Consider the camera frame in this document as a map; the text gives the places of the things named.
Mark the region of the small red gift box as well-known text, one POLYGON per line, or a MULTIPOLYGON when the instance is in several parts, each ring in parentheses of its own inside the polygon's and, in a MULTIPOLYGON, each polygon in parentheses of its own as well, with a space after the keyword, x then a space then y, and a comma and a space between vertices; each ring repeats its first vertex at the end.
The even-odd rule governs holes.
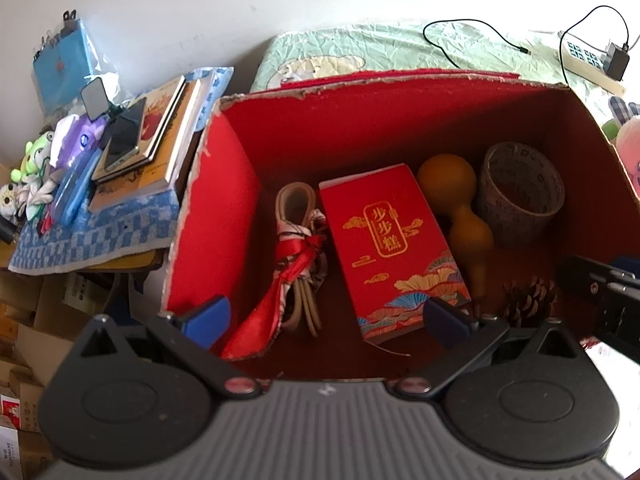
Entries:
POLYGON ((319 195, 362 338, 423 326, 423 305, 471 300, 446 238, 404 164, 324 181, 319 195))

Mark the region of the pine cone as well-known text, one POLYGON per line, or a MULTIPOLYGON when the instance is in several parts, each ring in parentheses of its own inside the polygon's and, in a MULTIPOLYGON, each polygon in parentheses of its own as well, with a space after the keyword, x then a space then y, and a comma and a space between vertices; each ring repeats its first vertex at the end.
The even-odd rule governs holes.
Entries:
POLYGON ((517 282, 505 284, 504 292, 503 316, 511 327, 535 328, 552 318, 556 301, 556 287, 552 281, 534 276, 526 286, 517 282))

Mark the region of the blue checkered cloth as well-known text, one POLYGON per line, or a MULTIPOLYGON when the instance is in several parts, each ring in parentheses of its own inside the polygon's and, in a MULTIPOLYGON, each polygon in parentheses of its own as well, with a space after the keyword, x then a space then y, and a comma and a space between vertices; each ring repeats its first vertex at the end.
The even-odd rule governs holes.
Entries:
POLYGON ((227 89, 231 67, 206 67, 188 73, 186 90, 166 120, 154 162, 105 183, 122 201, 91 211, 90 202, 104 196, 102 188, 82 196, 71 224, 57 223, 43 235, 32 226, 22 229, 8 263, 25 275, 66 273, 117 258, 167 248, 177 229, 180 200, 177 186, 194 134, 227 89))

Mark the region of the large red cardboard box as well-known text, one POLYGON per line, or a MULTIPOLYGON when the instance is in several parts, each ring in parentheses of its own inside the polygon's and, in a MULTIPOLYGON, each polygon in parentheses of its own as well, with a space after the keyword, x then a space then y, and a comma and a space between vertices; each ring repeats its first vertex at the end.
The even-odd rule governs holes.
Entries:
POLYGON ((442 351, 428 300, 493 311, 567 256, 638 253, 636 193, 569 88, 352 75, 215 105, 163 302, 226 297, 212 351, 243 372, 390 378, 442 351))

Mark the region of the roll of packing tape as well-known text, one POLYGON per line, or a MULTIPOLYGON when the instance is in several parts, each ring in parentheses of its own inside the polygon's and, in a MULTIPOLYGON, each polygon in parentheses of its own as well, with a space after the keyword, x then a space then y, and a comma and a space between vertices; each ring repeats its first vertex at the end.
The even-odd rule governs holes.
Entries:
POLYGON ((502 142, 486 153, 480 172, 480 215, 500 242, 530 240, 564 205, 559 171, 540 151, 502 142))

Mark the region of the brown gourd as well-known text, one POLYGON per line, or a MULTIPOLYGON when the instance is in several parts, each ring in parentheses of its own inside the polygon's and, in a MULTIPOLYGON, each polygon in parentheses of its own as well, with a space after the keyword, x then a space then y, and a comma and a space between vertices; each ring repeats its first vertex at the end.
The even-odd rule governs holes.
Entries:
POLYGON ((440 154, 427 159, 416 180, 434 214, 449 221, 448 244, 461 270, 473 300, 486 298, 487 257, 494 248, 488 224, 472 209, 477 178, 462 157, 440 154))

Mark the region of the pink plush toy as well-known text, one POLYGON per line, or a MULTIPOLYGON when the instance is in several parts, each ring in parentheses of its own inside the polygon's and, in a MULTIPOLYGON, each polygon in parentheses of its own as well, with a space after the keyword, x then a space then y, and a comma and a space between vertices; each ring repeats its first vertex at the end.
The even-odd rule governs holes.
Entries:
POLYGON ((639 192, 640 118, 632 116, 622 126, 611 119, 602 129, 615 146, 634 189, 639 192))

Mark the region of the cardboard boxes pile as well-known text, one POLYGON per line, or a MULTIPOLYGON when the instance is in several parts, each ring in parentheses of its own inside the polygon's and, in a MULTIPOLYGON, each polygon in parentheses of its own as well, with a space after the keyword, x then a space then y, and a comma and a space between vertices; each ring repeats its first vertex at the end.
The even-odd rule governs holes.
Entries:
POLYGON ((168 439, 175 416, 166 384, 175 372, 140 359, 133 344, 145 344, 146 329, 122 324, 124 303, 109 299, 92 312, 63 300, 70 292, 63 275, 1 281, 1 300, 14 292, 38 294, 32 325, 17 327, 15 348, 43 386, 24 401, 21 419, 53 456, 36 463, 40 479, 139 477, 175 452, 168 439))

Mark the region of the blue pencil case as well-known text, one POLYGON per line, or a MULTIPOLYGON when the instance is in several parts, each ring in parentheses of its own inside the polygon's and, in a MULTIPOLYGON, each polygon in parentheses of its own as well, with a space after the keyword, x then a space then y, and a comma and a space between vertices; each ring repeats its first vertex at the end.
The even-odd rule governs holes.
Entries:
POLYGON ((78 155, 58 186, 52 203, 51 218, 54 224, 70 226, 88 194, 91 177, 102 157, 102 150, 83 151, 78 155))

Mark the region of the stack of books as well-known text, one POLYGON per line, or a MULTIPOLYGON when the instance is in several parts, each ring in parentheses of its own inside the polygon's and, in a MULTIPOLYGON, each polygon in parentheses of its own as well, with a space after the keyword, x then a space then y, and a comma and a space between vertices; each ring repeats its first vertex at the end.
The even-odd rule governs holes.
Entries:
POLYGON ((92 180, 96 184, 89 210, 96 214, 127 200, 164 192, 175 183, 191 144, 198 116, 213 82, 211 70, 201 77, 180 76, 144 92, 146 99, 139 151, 106 172, 104 148, 92 180))

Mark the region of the white plush toy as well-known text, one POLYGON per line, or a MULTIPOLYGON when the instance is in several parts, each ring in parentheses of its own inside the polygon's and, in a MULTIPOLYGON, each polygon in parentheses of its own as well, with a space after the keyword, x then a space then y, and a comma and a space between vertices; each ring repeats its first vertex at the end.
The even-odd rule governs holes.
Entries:
POLYGON ((27 176, 21 183, 3 185, 1 217, 13 223, 18 219, 34 220, 52 202, 57 187, 55 180, 43 181, 38 174, 27 176))

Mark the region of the white power strip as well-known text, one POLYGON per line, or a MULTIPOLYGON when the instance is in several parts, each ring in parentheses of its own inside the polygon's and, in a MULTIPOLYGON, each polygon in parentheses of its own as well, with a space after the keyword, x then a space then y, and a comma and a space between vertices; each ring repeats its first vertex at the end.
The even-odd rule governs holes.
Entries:
POLYGON ((603 69, 600 56, 583 42, 564 39, 562 42, 562 64, 570 73, 590 81, 614 96, 623 96, 626 88, 610 78, 603 69))

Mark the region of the black power adapter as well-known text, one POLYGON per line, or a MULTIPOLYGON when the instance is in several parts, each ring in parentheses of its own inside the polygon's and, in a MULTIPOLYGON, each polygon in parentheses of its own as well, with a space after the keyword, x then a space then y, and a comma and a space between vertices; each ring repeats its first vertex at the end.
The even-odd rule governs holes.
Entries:
POLYGON ((610 44, 603 61, 603 71, 608 78, 621 81, 629 63, 629 46, 625 42, 622 46, 610 44))

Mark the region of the small mirror on stand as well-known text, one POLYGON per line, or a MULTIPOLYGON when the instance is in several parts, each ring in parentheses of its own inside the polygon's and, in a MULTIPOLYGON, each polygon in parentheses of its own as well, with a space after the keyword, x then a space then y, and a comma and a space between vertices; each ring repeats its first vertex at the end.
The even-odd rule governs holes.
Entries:
POLYGON ((80 97, 90 122, 95 122, 105 115, 113 115, 116 106, 108 98, 103 79, 93 78, 81 89, 80 97))

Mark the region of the green bed sheet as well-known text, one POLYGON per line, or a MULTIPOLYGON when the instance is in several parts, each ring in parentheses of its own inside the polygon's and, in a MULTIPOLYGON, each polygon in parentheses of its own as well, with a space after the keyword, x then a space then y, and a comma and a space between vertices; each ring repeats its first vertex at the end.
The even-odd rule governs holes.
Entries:
POLYGON ((551 32, 511 36, 506 42, 472 21, 436 23, 427 29, 352 25, 284 32, 271 41, 252 84, 254 91, 358 70, 444 68, 514 73, 528 80, 568 82, 578 96, 607 99, 612 93, 566 70, 562 42, 551 32))

